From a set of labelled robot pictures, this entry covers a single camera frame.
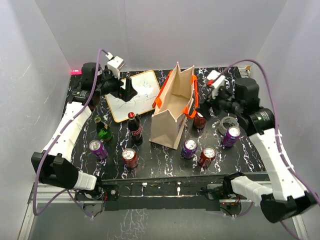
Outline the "beige canvas bag orange handles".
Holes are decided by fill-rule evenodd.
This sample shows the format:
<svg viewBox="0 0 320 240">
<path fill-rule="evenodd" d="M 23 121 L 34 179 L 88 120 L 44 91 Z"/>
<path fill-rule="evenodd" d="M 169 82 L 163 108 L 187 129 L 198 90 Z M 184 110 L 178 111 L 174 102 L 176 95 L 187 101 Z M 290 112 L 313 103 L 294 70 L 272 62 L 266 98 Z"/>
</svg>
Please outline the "beige canvas bag orange handles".
<svg viewBox="0 0 320 240">
<path fill-rule="evenodd" d="M 176 150 L 185 124 L 193 119 L 199 105 L 195 67 L 181 70 L 177 63 L 168 74 L 152 107 L 149 141 Z"/>
</svg>

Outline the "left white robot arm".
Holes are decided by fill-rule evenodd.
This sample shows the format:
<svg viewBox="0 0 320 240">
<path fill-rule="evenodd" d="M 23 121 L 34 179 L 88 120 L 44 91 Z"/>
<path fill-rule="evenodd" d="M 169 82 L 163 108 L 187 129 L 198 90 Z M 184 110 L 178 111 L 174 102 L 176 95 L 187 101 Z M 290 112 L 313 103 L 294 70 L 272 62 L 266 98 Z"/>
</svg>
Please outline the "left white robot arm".
<svg viewBox="0 0 320 240">
<path fill-rule="evenodd" d="M 72 164 L 71 155 L 84 124 L 102 95 L 112 94 L 124 102 L 137 95 L 131 79 L 125 82 L 120 79 L 124 64 L 123 60 L 116 57 L 109 60 L 104 68 L 94 62 L 82 66 L 80 79 L 71 88 L 65 112 L 52 139 L 42 152 L 34 152 L 31 157 L 36 184 L 85 190 L 93 200 L 103 195 L 104 188 L 97 183 L 97 177 L 79 171 Z"/>
</svg>

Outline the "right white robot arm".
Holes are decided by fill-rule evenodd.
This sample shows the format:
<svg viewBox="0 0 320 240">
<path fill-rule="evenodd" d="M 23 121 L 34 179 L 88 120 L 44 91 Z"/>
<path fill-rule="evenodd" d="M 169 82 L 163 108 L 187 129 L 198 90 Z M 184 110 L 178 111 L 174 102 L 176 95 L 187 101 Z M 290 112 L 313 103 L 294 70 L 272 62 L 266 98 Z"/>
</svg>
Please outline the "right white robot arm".
<svg viewBox="0 0 320 240">
<path fill-rule="evenodd" d="M 255 146 L 267 171 L 271 187 L 265 187 L 241 172 L 226 175 L 222 182 L 223 194 L 233 199 L 241 195 L 260 206 L 271 223 L 281 222 L 302 214 L 317 203 L 312 193 L 293 173 L 293 166 L 284 162 L 280 134 L 275 115 L 260 106 L 259 86 L 252 78 L 238 78 L 234 92 L 225 87 L 222 77 L 207 83 L 211 92 L 197 110 L 206 120 L 215 112 L 224 111 L 236 116 L 239 126 Z"/>
</svg>

